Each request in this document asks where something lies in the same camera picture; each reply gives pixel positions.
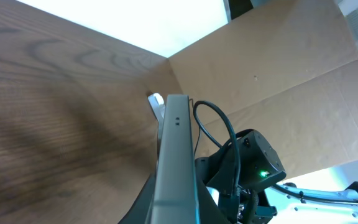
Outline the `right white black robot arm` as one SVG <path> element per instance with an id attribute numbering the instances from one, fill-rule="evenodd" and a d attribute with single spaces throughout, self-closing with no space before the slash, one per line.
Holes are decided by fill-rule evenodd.
<path id="1" fill-rule="evenodd" d="M 238 184 L 231 142 L 195 160 L 202 223 L 358 223 L 358 182 L 336 192 L 282 185 L 287 174 L 264 136 L 253 129 L 236 136 Z"/>

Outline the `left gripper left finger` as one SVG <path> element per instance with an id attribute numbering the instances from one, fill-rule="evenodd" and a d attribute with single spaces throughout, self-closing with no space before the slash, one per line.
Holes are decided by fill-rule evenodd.
<path id="1" fill-rule="evenodd" d="M 155 173 L 151 174 L 142 187 L 129 211 L 119 224 L 149 224 L 152 213 L 152 202 L 155 192 Z"/>

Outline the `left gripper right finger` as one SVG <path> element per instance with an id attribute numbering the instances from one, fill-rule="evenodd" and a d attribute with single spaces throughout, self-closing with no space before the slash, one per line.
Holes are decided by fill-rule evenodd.
<path id="1" fill-rule="evenodd" d="M 200 178 L 196 178 L 201 224 L 228 224 Z"/>

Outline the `Galaxy S25 Ultra smartphone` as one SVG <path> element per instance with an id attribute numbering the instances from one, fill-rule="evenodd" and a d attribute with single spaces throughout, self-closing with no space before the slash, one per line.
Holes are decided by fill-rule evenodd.
<path id="1" fill-rule="evenodd" d="M 167 96 L 150 222 L 200 222 L 187 95 Z"/>

